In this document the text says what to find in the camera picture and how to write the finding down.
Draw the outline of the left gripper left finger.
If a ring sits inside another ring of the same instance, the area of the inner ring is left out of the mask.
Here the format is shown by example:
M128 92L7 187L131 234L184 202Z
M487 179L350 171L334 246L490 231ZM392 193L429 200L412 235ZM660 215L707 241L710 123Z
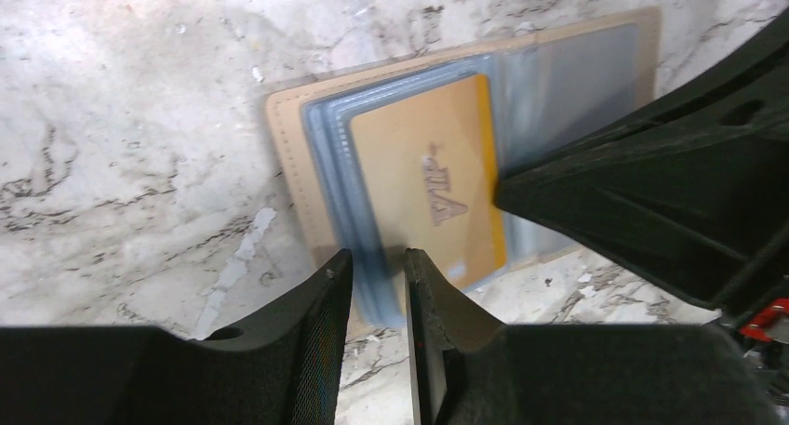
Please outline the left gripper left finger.
M351 307L341 250L205 339L151 325L5 327L5 424L331 424Z

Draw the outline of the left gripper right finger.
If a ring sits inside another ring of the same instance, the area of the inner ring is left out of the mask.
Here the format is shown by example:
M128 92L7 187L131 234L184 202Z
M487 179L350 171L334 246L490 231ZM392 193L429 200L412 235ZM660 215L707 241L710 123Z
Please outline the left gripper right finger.
M776 424L731 338L708 325L508 325L426 252L403 257L418 424Z

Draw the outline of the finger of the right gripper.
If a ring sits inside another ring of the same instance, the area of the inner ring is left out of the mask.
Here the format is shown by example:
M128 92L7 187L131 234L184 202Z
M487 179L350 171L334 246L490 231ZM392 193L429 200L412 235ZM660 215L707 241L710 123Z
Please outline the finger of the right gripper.
M784 10L731 54L683 86L566 146L515 167L511 174L704 111L787 62L788 11Z
M788 119L621 120L509 173L495 202L682 299L745 312L788 274Z

